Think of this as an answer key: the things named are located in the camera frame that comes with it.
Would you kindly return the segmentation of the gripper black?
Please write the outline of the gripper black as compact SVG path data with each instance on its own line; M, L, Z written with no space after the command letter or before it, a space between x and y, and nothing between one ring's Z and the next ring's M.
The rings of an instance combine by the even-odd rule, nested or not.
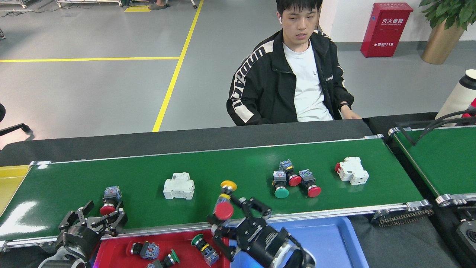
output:
M77 258L89 261L100 242L101 235L118 236L122 232L128 221L123 208L102 217L91 217L91 228L93 230L86 227L87 219L85 216L93 207L94 202L88 201L83 207L65 215L58 226L61 233L56 241L57 250L61 247L68 248L66 254L76 255ZM76 221L79 222L80 226L73 227Z
M213 241L221 253L229 260L234 261L240 252L248 253L257 263L264 268L282 268L294 253L294 246L288 241L287 231L276 231L267 224L272 210L263 202L254 197L247 200L245 197L238 199L238 207L245 217L239 224L232 224L219 220L214 214L207 216L207 221L215 226ZM260 213L255 217L252 209ZM236 246L227 246L223 239L236 240Z

